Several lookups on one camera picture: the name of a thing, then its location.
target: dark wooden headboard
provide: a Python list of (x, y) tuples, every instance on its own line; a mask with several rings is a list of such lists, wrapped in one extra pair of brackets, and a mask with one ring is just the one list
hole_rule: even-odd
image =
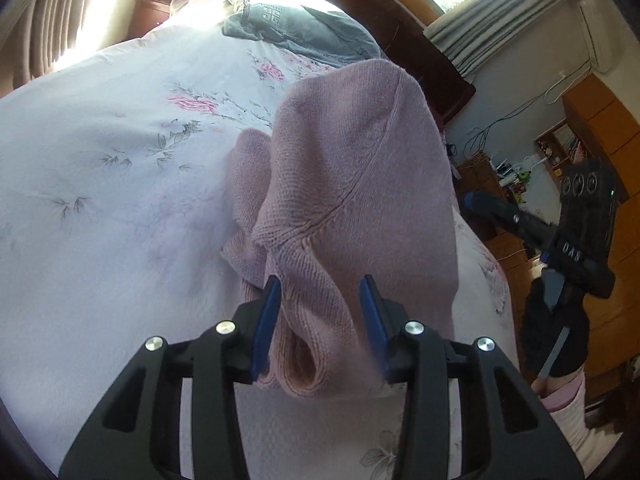
[(395, 0), (326, 0), (360, 22), (388, 58), (414, 76), (432, 110), (444, 123), (471, 99), (476, 89), (425, 38), (422, 26)]

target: black glove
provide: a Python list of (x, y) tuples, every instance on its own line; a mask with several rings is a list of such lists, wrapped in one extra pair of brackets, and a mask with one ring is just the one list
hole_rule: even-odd
[(525, 302), (520, 330), (525, 366), (539, 373), (562, 327), (566, 326), (571, 332), (550, 373), (551, 377), (563, 377), (578, 370), (589, 353), (589, 318), (582, 307), (584, 293), (565, 285), (558, 306), (552, 313), (545, 304), (544, 290), (542, 279), (534, 280)]

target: nightstand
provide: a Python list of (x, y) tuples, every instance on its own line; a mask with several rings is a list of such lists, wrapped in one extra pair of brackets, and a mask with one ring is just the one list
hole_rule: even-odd
[(129, 25), (128, 40), (142, 38), (169, 18), (171, 0), (136, 0)]

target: white sleeve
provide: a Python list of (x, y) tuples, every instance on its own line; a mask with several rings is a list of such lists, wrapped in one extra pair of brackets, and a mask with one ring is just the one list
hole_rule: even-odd
[(622, 434), (587, 429), (584, 422), (584, 383), (583, 379), (577, 395), (567, 407), (550, 414), (574, 450), (587, 477), (608, 455)]

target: bed sheet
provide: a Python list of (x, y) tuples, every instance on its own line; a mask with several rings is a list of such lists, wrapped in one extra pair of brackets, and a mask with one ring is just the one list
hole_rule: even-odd
[[(228, 153), (244, 128), (271, 132), (292, 83), (334, 70), (223, 36), (208, 5), (0, 100), (0, 396), (55, 472), (148, 336), (196, 337), (241, 301), (220, 256)], [(506, 280), (460, 216), (456, 240), (456, 338), (515, 360)], [(252, 478), (380, 480), (402, 399), (319, 409), (240, 388), (238, 405)], [(185, 422), (187, 472), (188, 439)]]

